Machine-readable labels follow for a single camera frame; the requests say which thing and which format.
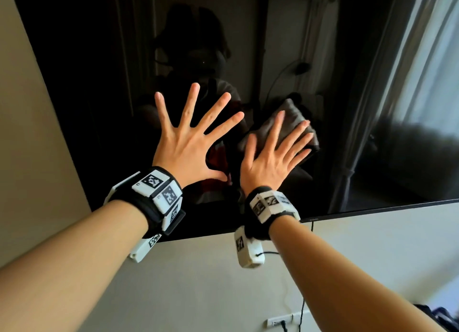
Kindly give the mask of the wrist tracker band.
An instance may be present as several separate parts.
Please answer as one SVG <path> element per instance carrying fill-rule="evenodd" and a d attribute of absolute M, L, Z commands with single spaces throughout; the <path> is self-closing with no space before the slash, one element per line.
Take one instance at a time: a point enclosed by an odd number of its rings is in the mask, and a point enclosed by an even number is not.
<path fill-rule="evenodd" d="M 262 242 L 271 240 L 272 223 L 284 215 L 301 220 L 297 209 L 280 191 L 260 186 L 246 197 L 242 225 L 234 232 L 240 267 L 255 269 L 265 263 Z"/>
<path fill-rule="evenodd" d="M 136 263 L 141 262 L 162 237 L 170 236 L 186 215 L 182 209 L 180 184 L 172 174 L 158 166 L 138 171 L 114 185 L 104 205 L 112 200 L 133 205 L 148 222 L 147 232 L 129 254 Z"/>

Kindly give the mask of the left wrist tracker band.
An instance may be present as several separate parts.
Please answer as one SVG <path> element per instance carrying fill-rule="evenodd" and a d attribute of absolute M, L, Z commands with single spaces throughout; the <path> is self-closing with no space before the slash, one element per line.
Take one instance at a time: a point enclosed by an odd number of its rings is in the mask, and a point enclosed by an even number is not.
<path fill-rule="evenodd" d="M 147 232 L 129 254 L 136 263 L 141 262 L 162 237 L 170 236 L 186 215 L 182 209 L 180 184 L 172 174 L 158 166 L 138 171 L 114 185 L 104 205 L 112 200 L 133 205 L 148 222 Z"/>

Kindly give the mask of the dark blue bag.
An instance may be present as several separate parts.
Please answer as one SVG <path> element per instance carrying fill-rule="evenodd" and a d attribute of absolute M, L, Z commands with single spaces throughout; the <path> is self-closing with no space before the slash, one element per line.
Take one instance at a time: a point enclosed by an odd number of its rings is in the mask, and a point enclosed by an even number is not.
<path fill-rule="evenodd" d="M 435 320 L 437 324 L 439 324 L 446 331 L 459 332 L 459 312 L 457 312 L 455 315 L 452 315 L 444 307 L 438 307 L 432 310 L 427 305 L 414 304 L 414 306 Z"/>

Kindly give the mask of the person's right forearm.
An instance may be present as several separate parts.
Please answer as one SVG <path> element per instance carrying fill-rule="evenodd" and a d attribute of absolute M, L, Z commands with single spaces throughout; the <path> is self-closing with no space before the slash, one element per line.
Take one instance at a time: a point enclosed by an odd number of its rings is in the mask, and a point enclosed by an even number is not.
<path fill-rule="evenodd" d="M 269 235 L 321 332 L 445 332 L 292 216 Z"/>

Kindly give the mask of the right wrist tracker band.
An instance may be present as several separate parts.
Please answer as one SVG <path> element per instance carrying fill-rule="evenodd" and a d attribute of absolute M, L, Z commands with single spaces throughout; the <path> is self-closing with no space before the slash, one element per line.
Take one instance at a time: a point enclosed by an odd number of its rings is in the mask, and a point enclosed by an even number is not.
<path fill-rule="evenodd" d="M 272 223 L 284 215 L 301 220 L 297 209 L 280 191 L 260 186 L 246 197 L 242 225 L 234 232 L 240 267 L 255 269 L 265 263 L 262 242 L 271 240 Z"/>

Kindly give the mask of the person's right hand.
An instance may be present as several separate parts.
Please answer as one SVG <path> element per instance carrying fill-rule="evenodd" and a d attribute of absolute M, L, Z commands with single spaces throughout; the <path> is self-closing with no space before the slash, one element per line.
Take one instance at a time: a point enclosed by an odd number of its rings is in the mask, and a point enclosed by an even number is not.
<path fill-rule="evenodd" d="M 243 165 L 242 161 L 240 187 L 244 196 L 248 196 L 260 186 L 268 186 L 273 190 L 277 190 L 291 172 L 288 170 L 288 164 L 292 157 L 302 149 L 305 149 L 306 145 L 312 140 L 313 134 L 307 133 L 302 138 L 299 138 L 288 153 L 277 153 L 276 146 L 284 117 L 285 111 L 280 111 L 275 117 L 266 143 L 260 154 L 255 157 L 253 164 Z"/>

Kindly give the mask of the person's left forearm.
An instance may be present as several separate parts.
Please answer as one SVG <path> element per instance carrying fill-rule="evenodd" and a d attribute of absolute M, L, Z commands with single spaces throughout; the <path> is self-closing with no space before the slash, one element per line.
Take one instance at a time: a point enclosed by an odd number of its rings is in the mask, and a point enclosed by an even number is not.
<path fill-rule="evenodd" d="M 0 332 L 77 331 L 147 230 L 111 201 L 0 268 Z"/>

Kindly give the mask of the person's left hand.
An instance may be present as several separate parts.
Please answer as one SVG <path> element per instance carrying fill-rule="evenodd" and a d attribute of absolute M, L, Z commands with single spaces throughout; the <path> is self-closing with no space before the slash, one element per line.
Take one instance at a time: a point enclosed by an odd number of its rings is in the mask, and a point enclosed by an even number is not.
<path fill-rule="evenodd" d="M 179 126 L 162 129 L 152 162 L 152 166 L 162 167 L 172 174 L 181 188 L 205 180 L 208 150 L 244 119 L 244 113 L 239 111 L 210 133 L 198 132 L 196 126 L 191 126 L 191 120 L 199 90 L 198 83 L 191 85 Z"/>

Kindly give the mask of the white wall power outlet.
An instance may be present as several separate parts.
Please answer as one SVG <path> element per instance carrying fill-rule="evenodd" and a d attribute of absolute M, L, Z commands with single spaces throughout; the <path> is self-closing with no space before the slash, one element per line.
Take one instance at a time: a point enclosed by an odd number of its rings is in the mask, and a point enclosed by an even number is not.
<path fill-rule="evenodd" d="M 284 321 L 284 324 L 286 327 L 290 325 L 295 325 L 295 326 L 300 326 L 301 322 L 304 322 L 306 319 L 306 316 L 310 314 L 309 310 L 304 310 L 304 311 L 299 311 L 295 313 L 290 313 L 282 316 L 277 316 L 277 317 L 271 317 L 267 318 L 262 326 L 263 328 L 274 328 L 274 327 L 282 327 L 282 322 Z"/>

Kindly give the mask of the grey cleaning cloth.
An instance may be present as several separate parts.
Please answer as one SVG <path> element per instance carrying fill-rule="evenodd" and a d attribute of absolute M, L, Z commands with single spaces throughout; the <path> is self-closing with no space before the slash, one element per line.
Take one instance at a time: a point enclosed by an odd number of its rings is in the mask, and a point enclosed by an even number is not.
<path fill-rule="evenodd" d="M 251 133 L 257 136 L 256 154 L 259 154 L 263 149 L 267 136 L 273 126 L 275 117 L 278 112 L 285 111 L 284 121 L 280 130 L 279 140 L 276 147 L 299 125 L 305 120 L 309 120 L 310 115 L 304 116 L 300 108 L 296 106 L 291 98 L 283 100 L 275 99 L 270 103 L 267 109 L 262 110 L 259 117 L 254 120 L 254 123 L 249 126 L 248 132 L 244 134 L 235 148 L 235 156 L 237 161 L 241 162 L 244 157 L 245 147 L 248 137 Z"/>

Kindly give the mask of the black flat screen television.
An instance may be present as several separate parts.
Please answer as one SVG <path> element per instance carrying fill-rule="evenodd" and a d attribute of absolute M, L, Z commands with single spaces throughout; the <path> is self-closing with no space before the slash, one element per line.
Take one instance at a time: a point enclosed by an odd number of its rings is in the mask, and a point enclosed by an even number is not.
<path fill-rule="evenodd" d="M 291 98 L 314 137 L 282 191 L 306 221 L 459 202 L 459 0 L 14 0 L 91 209 L 151 165 L 154 94 L 174 126 L 225 92 L 207 153 L 227 182 L 185 188 L 171 239 L 242 224 L 235 148 Z"/>

